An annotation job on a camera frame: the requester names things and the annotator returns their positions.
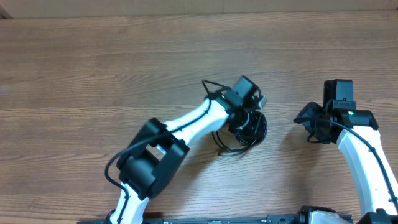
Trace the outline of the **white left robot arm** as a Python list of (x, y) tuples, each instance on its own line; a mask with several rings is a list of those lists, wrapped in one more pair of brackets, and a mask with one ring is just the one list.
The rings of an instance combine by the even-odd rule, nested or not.
[(218, 84), (203, 103), (172, 121), (148, 120), (127, 148), (104, 168), (108, 182), (121, 189), (118, 204), (105, 223), (143, 223), (149, 200), (166, 188), (189, 146), (210, 134), (220, 156), (237, 156), (263, 142), (267, 120), (261, 113), (267, 98), (248, 77), (234, 86)]

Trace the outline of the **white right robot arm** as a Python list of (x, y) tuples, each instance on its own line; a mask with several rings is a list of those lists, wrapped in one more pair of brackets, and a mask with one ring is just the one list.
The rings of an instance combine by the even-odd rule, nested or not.
[(397, 223), (397, 181), (373, 113), (356, 107), (352, 80), (325, 81), (323, 104), (309, 102), (294, 122), (308, 131), (308, 142), (337, 145), (358, 193), (360, 223)]

